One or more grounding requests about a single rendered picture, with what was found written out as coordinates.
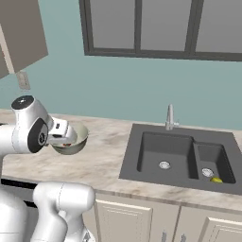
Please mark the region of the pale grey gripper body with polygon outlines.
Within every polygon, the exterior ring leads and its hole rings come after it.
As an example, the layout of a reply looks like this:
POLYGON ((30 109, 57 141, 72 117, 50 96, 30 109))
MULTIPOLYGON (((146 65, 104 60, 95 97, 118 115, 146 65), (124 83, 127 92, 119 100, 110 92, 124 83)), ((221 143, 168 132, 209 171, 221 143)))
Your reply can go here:
POLYGON ((68 122, 57 122, 48 132, 47 143, 54 146, 74 144, 78 135, 68 122))

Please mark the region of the pale green bowl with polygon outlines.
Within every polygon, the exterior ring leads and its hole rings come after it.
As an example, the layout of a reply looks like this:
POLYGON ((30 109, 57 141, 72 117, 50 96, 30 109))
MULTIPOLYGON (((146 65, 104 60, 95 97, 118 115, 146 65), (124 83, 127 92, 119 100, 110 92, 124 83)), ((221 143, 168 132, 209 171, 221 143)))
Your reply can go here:
POLYGON ((77 133, 77 140, 73 144, 55 144, 52 146, 58 153, 63 155, 74 155, 82 151, 86 145, 89 130, 81 123, 74 123, 72 128, 77 133))

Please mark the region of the dark grey double sink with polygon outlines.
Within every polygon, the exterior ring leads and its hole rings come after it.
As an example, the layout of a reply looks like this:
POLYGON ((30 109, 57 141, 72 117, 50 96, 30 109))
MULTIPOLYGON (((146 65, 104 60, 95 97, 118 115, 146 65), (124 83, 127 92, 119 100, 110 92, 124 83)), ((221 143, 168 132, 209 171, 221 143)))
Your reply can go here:
POLYGON ((242 152, 230 132, 134 124, 119 177, 242 196, 242 152))

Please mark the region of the black-topped appliance front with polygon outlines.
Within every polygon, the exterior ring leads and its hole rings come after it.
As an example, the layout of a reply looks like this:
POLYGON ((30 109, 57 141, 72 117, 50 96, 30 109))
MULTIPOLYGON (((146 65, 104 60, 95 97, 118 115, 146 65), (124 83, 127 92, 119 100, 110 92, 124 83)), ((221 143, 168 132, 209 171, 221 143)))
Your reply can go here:
POLYGON ((15 181, 9 179, 2 179, 1 183, 3 187, 11 194, 19 197, 25 202, 28 207, 36 208, 33 202, 33 191, 37 186, 36 183, 25 182, 25 181, 15 181))

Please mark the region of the cream base cupboard door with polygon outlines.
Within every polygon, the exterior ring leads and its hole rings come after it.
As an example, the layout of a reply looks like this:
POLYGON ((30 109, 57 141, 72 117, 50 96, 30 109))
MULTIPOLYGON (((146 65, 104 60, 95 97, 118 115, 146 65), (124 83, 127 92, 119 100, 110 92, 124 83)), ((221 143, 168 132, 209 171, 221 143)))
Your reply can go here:
POLYGON ((174 204, 97 199, 95 211, 100 242, 173 241, 180 207, 174 204))
POLYGON ((242 242, 242 215, 182 207, 173 242, 242 242))

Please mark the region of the silver tap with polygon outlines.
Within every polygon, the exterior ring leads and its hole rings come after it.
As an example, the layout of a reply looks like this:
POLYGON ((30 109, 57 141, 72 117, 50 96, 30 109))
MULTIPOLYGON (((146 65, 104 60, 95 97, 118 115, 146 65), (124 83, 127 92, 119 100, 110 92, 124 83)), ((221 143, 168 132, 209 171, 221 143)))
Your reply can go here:
POLYGON ((165 129, 166 130, 173 130, 174 128, 177 128, 180 125, 179 122, 174 121, 174 110, 173 105, 169 104, 167 108, 167 116, 165 121, 165 129))

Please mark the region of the dark-framed window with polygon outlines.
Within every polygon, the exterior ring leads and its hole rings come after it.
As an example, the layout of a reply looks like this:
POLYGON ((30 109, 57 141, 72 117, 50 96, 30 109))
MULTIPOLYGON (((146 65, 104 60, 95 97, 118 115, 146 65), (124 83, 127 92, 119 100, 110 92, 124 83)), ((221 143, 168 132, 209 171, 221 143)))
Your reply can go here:
POLYGON ((88 56, 242 61, 242 0, 78 0, 88 56))

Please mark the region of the beige wall socket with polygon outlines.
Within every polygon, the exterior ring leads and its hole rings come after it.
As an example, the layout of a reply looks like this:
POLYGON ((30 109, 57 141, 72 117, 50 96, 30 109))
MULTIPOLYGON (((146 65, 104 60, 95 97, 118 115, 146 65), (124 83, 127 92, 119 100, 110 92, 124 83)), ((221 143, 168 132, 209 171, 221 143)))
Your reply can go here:
POLYGON ((29 90, 30 89, 30 84, 28 81, 28 76, 26 71, 20 71, 16 74, 16 77, 18 79, 19 87, 22 90, 29 90))

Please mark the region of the taupe wall cabinet door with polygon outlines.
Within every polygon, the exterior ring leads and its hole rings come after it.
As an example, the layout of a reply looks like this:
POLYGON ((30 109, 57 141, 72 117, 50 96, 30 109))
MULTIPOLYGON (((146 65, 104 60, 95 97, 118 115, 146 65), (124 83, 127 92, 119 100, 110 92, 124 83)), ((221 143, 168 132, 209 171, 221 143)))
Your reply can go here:
POLYGON ((47 55, 38 0, 0 0, 0 78, 47 55))

